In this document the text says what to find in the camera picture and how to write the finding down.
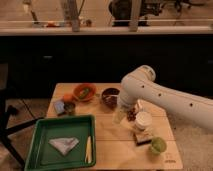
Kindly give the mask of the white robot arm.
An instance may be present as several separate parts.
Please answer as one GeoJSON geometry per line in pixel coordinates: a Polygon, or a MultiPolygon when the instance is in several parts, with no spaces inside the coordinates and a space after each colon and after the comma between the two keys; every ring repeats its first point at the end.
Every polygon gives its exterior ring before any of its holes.
{"type": "Polygon", "coordinates": [[[155,71],[148,65],[142,65],[125,75],[117,98],[118,107],[128,110],[143,99],[213,131],[212,99],[161,86],[154,82],[155,78],[155,71]]]}

